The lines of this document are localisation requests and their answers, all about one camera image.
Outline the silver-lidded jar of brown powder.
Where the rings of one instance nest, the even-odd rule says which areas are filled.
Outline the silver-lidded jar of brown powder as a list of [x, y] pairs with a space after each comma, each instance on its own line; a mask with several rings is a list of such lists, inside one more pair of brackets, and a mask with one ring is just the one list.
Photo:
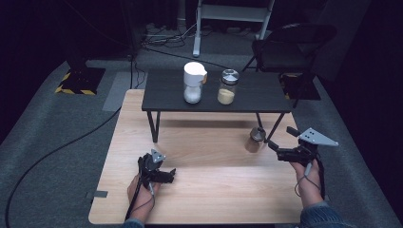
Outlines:
[[266, 131], [262, 127], [254, 127], [245, 143], [245, 149], [250, 153], [257, 153], [265, 141]]

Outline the black yellow striped stand base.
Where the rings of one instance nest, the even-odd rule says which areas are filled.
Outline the black yellow striped stand base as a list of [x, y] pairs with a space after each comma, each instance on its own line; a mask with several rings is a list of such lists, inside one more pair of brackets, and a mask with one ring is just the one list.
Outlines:
[[314, 83], [305, 83], [301, 74], [281, 74], [278, 79], [287, 99], [320, 100]]
[[70, 69], [55, 89], [56, 93], [96, 95], [97, 88], [106, 70], [87, 67], [84, 70]]

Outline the black raised shelf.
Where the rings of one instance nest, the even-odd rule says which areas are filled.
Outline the black raised shelf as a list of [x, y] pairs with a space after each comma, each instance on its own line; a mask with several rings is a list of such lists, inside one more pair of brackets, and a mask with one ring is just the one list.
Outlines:
[[148, 72], [144, 89], [142, 111], [147, 113], [152, 141], [159, 138], [161, 112], [230, 112], [230, 113], [279, 113], [278, 120], [269, 134], [271, 138], [282, 117], [292, 108], [284, 96], [276, 77], [260, 72], [243, 72], [236, 86], [232, 104], [218, 101], [220, 71], [209, 71], [206, 83], [201, 86], [201, 100], [189, 104], [184, 99], [183, 71], [177, 69], [153, 69]]

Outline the person's left hand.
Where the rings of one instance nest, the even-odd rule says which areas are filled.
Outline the person's left hand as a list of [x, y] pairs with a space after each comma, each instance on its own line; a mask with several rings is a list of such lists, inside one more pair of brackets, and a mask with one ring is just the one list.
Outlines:
[[149, 190], [139, 182], [139, 178], [140, 176], [136, 175], [127, 187], [129, 202], [133, 202], [129, 217], [131, 219], [139, 219], [142, 223], [145, 223], [154, 207], [155, 196], [161, 184], [157, 182], [151, 183], [152, 189]]

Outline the person's right hand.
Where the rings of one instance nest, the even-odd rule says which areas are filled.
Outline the person's right hand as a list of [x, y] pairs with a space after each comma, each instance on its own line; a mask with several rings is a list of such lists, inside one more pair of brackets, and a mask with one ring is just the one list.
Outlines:
[[291, 162], [295, 169], [297, 177], [297, 192], [300, 195], [302, 206], [313, 205], [323, 201], [321, 196], [321, 184], [319, 176], [319, 166], [316, 160], [313, 160], [307, 166], [298, 162]]

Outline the white metal stand frame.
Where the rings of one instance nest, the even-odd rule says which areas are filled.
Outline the white metal stand frame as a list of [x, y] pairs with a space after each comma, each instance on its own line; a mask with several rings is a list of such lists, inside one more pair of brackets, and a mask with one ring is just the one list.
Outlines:
[[196, 32], [192, 55], [199, 57], [201, 54], [202, 19], [261, 23], [259, 34], [256, 34], [255, 38], [262, 40], [265, 37], [275, 2], [276, 0], [268, 0], [266, 7], [252, 8], [210, 5], [204, 4], [203, 0], [199, 0], [196, 10]]

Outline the grey floor mat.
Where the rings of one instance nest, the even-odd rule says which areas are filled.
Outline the grey floor mat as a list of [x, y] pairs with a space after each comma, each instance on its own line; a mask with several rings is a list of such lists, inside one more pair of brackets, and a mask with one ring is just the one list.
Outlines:
[[118, 72], [106, 96], [103, 111], [116, 111], [122, 104], [129, 89], [144, 89], [146, 85], [146, 72]]

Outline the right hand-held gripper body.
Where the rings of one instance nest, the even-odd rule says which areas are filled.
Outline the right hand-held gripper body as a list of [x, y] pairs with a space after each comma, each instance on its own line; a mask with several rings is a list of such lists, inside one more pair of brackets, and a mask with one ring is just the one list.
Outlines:
[[298, 145], [294, 148], [279, 148], [278, 160], [284, 162], [298, 162], [303, 166], [318, 157], [320, 145], [338, 146], [338, 142], [314, 130], [312, 127], [300, 132], [297, 138]]

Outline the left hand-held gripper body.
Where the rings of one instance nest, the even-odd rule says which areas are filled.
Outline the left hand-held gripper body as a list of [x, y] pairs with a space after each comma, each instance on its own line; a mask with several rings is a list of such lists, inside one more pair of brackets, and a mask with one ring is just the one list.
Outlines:
[[155, 149], [151, 153], [146, 153], [138, 159], [139, 173], [141, 176], [142, 184], [149, 184], [151, 182], [166, 182], [166, 173], [160, 170], [165, 155], [161, 154]]

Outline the silver-lidded jar of beige powder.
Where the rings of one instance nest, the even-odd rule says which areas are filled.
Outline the silver-lidded jar of beige powder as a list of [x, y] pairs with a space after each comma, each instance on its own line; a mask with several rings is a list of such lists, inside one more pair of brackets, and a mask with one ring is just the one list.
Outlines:
[[222, 72], [218, 90], [218, 101], [220, 104], [230, 105], [233, 103], [239, 79], [240, 75], [234, 69], [225, 69]]

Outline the black folding chair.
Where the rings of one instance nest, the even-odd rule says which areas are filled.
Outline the black folding chair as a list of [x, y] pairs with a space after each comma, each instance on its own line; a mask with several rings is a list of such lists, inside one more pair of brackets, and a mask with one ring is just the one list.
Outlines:
[[317, 54], [336, 34], [336, 27], [326, 24], [295, 23], [276, 28], [264, 40], [252, 43], [253, 56], [242, 71], [256, 62], [256, 72], [276, 72], [278, 76], [299, 73], [305, 83], [312, 82], [316, 77], [312, 67]]

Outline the grey tape strip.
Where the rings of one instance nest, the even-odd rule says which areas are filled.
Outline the grey tape strip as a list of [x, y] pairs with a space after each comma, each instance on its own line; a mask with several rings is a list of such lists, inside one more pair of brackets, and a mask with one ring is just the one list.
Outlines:
[[94, 198], [106, 198], [108, 192], [107, 191], [99, 191], [96, 190], [94, 192], [86, 192], [86, 199], [93, 200]]

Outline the white-lidded jar of white powder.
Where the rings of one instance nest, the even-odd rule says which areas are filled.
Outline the white-lidded jar of white powder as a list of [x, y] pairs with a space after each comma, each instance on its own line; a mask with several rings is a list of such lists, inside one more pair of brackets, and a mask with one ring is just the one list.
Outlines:
[[202, 99], [202, 86], [207, 79], [207, 71], [198, 62], [189, 62], [183, 67], [183, 97], [189, 104]]

